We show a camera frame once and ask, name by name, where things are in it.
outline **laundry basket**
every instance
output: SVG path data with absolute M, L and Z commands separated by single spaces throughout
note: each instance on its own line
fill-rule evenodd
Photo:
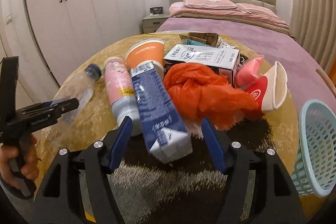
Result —
M 336 183 L 336 116 L 319 100 L 300 113 L 299 149 L 292 180 L 299 195 L 328 195 Z

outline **paper cup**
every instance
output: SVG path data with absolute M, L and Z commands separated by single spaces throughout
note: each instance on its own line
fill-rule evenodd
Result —
M 134 69 L 139 65 L 152 61 L 161 79 L 164 77 L 164 41 L 160 39 L 147 39 L 131 47 L 125 55 L 129 69 Z
M 245 92 L 250 94 L 258 103 L 257 111 L 244 111 L 249 119 L 258 119 L 264 113 L 280 108 L 287 96 L 287 73 L 279 61 L 260 77 Z

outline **beige curtain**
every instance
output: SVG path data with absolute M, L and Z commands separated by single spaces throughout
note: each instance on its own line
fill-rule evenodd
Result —
M 328 73 L 336 57 L 336 0 L 293 0 L 290 28 Z

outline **nightstand drawer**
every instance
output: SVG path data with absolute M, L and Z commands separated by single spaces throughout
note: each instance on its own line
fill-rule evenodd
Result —
M 166 20 L 167 18 L 144 19 L 143 27 L 144 28 L 160 27 Z
M 159 27 L 152 27 L 152 28 L 144 28 L 143 31 L 144 33 L 153 33 L 158 30 Z

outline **orange plastic bag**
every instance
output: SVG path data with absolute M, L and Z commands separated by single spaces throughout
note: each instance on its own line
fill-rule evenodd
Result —
M 254 98 L 234 89 L 225 76 L 197 63 L 180 63 L 171 67 L 163 84 L 178 112 L 189 119 L 209 117 L 221 130 L 232 127 L 234 116 L 242 109 L 256 110 Z

